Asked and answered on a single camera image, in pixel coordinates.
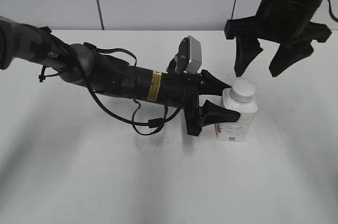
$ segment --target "bottle label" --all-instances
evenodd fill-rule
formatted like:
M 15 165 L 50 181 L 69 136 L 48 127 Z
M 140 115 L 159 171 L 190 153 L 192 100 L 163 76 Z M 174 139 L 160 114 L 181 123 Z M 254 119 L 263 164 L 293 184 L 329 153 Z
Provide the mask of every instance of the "bottle label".
M 245 141 L 254 116 L 255 113 L 242 113 L 236 123 L 217 124 L 217 138 L 227 141 Z

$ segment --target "white bottle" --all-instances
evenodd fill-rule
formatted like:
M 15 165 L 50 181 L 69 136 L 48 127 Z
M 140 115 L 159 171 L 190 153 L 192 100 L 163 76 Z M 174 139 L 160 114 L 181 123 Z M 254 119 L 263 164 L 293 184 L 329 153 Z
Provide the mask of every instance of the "white bottle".
M 221 106 L 238 111 L 241 116 L 236 123 L 216 124 L 216 135 L 220 141 L 244 142 L 251 122 L 258 110 L 256 89 L 246 80 L 237 80 L 231 89 L 225 89 L 221 98 Z

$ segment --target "yellow warning label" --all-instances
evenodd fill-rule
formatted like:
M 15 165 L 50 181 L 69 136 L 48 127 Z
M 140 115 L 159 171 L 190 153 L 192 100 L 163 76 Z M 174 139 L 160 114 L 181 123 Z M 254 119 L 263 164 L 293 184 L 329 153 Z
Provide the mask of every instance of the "yellow warning label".
M 152 84 L 150 86 L 149 94 L 148 94 L 148 100 L 149 101 L 156 101 L 157 100 L 159 87 L 161 86 L 161 79 L 162 79 L 162 73 L 154 71 L 153 72 Z

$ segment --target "screw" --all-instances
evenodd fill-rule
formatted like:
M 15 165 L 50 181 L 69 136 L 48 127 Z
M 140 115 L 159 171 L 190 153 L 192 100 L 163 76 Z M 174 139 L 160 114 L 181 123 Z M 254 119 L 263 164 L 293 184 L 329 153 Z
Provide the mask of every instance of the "screw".
M 130 76 L 127 76 L 127 77 L 125 78 L 125 81 L 126 81 L 128 84 L 129 84 L 129 83 L 132 83 L 133 78 L 130 77 Z

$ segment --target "black cylinder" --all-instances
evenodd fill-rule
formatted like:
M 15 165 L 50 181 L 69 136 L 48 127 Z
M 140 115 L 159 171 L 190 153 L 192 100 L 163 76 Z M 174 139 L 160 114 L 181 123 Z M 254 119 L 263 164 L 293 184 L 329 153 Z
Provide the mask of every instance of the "black cylinder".
M 189 83 L 186 73 L 169 76 L 167 73 L 128 66 L 123 74 L 119 93 L 115 94 L 125 98 L 136 98 L 178 107 L 195 97 L 192 94 L 195 88 L 194 84 Z
M 299 36 L 323 0 L 262 0 L 257 12 L 263 28 L 282 38 Z

